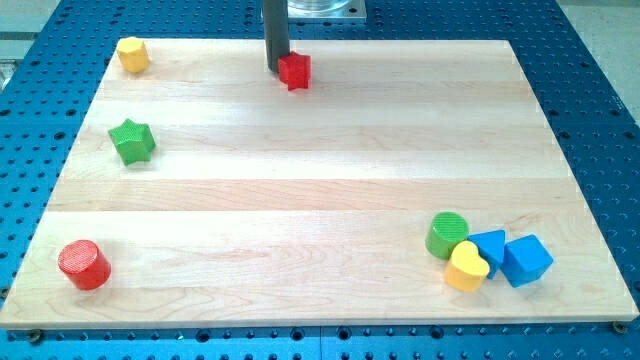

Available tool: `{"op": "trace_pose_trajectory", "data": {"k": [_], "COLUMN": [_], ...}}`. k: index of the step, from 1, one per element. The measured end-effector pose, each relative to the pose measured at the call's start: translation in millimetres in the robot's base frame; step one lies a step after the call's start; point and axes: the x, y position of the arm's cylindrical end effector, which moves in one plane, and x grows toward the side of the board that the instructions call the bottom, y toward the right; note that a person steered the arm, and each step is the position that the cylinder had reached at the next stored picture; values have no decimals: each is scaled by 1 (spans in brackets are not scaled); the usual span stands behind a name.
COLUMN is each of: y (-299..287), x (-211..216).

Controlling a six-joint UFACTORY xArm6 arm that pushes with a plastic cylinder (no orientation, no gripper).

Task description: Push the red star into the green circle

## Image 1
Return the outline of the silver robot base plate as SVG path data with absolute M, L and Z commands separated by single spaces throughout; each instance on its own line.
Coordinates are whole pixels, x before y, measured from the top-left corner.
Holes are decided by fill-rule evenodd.
M 365 0 L 287 0 L 289 22 L 365 22 Z

